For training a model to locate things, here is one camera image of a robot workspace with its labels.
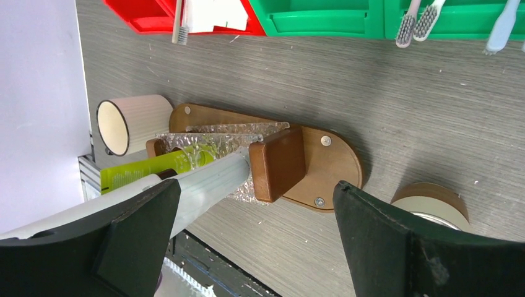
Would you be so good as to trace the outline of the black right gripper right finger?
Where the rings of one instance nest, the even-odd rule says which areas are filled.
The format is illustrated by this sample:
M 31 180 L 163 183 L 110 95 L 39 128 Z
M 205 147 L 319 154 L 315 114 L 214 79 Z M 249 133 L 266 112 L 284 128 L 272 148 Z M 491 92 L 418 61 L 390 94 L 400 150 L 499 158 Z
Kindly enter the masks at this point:
M 430 222 L 347 181 L 333 193 L 357 296 L 523 296 L 524 244 Z

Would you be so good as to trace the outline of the clear acrylic wooden rack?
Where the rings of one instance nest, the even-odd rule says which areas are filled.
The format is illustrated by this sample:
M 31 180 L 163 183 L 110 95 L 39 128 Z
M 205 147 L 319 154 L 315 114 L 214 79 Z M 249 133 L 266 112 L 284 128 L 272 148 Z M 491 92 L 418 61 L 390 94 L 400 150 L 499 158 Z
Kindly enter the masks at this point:
M 244 151 L 251 172 L 233 196 L 246 202 L 273 203 L 307 172 L 302 129 L 288 122 L 188 126 L 183 132 L 156 134 L 145 147 L 151 158 L 181 153 L 177 173 Z

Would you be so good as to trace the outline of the shiny metal cup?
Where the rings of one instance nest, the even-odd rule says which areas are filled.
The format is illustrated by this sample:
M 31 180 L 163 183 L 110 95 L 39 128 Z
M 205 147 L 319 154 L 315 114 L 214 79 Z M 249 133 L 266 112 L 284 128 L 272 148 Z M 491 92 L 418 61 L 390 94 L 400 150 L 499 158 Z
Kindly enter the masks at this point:
M 433 183 L 400 188 L 390 204 L 439 225 L 472 233 L 466 203 L 459 194 Z

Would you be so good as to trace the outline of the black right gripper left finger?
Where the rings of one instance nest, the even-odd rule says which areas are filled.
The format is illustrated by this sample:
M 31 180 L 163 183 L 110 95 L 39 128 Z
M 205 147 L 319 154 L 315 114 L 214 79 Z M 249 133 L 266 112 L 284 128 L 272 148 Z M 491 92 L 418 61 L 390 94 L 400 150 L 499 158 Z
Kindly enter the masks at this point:
M 167 179 L 85 218 L 1 241 L 2 296 L 153 296 L 181 188 Z

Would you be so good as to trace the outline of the lime green toothpaste tube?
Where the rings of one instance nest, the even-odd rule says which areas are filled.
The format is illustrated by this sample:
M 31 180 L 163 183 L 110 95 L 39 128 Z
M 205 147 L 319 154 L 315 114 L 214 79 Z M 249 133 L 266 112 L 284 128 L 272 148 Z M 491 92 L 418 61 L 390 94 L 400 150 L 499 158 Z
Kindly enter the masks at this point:
M 215 161 L 207 151 L 186 153 L 177 150 L 158 157 L 102 169 L 100 172 L 101 193 L 106 194 L 150 174 L 165 170 L 186 173 Z

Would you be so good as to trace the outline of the grey toothpaste tube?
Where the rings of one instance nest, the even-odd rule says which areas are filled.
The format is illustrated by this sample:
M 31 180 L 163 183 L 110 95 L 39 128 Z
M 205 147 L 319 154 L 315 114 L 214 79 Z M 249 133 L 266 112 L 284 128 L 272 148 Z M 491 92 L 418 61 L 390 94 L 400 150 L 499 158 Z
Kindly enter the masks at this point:
M 170 237 L 175 237 L 212 206 L 235 192 L 246 182 L 250 173 L 248 157 L 237 152 L 206 166 L 170 177 L 170 180 L 178 181 L 181 188 L 178 210 Z M 150 174 L 98 198 L 3 233 L 1 239 L 27 239 L 39 231 L 65 225 L 124 202 L 160 182 L 161 177 Z

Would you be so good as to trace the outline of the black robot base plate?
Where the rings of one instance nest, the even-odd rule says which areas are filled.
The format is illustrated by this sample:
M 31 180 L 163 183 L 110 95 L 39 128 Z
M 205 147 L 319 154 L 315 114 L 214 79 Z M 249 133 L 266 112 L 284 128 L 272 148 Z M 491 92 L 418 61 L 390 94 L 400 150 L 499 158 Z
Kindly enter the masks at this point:
M 279 296 L 187 230 L 169 241 L 165 255 L 216 296 Z

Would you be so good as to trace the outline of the white enamel mug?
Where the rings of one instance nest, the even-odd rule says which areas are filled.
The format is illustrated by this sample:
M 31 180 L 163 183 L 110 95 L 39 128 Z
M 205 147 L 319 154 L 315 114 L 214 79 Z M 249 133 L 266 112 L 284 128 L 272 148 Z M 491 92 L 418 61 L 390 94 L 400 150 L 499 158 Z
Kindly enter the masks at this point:
M 96 112 L 98 131 L 110 154 L 122 157 L 144 150 L 154 135 L 167 133 L 172 111 L 161 95 L 103 100 Z

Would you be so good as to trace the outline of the brown oval wooden tray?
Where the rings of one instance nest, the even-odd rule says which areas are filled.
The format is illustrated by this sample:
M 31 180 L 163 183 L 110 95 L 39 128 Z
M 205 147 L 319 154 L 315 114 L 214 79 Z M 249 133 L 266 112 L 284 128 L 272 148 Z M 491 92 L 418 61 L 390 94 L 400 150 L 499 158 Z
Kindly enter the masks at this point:
M 169 118 L 170 132 L 184 132 L 188 126 L 274 122 L 249 114 L 236 113 L 192 103 L 178 105 Z M 334 211 L 335 185 L 341 181 L 362 188 L 365 173 L 354 148 L 334 132 L 302 126 L 305 149 L 305 177 L 283 199 L 317 212 Z

